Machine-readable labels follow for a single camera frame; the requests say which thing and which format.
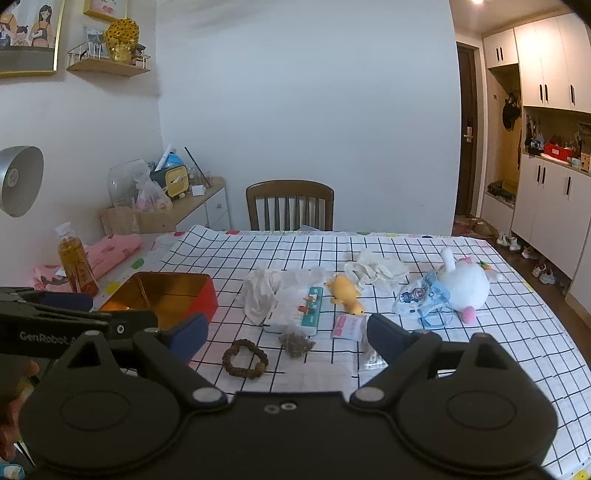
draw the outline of photo frame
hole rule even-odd
[[[92,55],[102,59],[108,59],[109,50],[107,49],[103,32],[92,27],[87,27],[86,25],[84,25],[82,28],[84,29],[84,38],[89,44],[91,44],[91,46],[94,46],[95,48],[95,51],[92,52]]]
[[[15,0],[0,14],[0,78],[57,72],[66,0]]]
[[[127,18],[127,0],[85,0],[84,14],[107,22]]]

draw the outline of bracelet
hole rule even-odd
[[[260,361],[257,362],[254,369],[238,368],[232,365],[232,357],[238,354],[241,346],[245,346],[259,358]],[[234,340],[232,342],[232,346],[223,354],[222,365],[224,369],[226,369],[226,372],[228,372],[233,377],[242,377],[254,380],[255,378],[260,377],[265,372],[265,370],[267,370],[267,366],[269,365],[269,357],[267,357],[266,353],[250,340]]]

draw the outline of plastic bottle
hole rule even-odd
[[[56,232],[60,237],[57,253],[60,256],[66,277],[70,281],[72,292],[86,293],[94,297],[99,292],[99,286],[92,275],[82,241],[72,229],[70,222],[62,223],[56,227]]]

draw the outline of lamp shade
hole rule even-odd
[[[43,154],[37,147],[0,150],[0,208],[12,217],[29,211],[41,188]]]

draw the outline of shoe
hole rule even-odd
[[[540,281],[544,285],[554,285],[556,283],[556,278],[550,269],[546,270],[544,273],[540,275]]]
[[[509,250],[512,252],[518,252],[521,250],[521,245],[517,243],[517,238],[514,236],[509,238]]]
[[[499,238],[496,239],[496,244],[502,247],[509,247],[509,237],[504,233],[499,233]]]
[[[540,274],[546,270],[545,265],[536,265],[533,272],[531,273],[535,278],[539,278]]]
[[[521,252],[521,256],[523,258],[527,258],[528,260],[539,260],[540,254],[536,252],[532,247],[525,247]]]

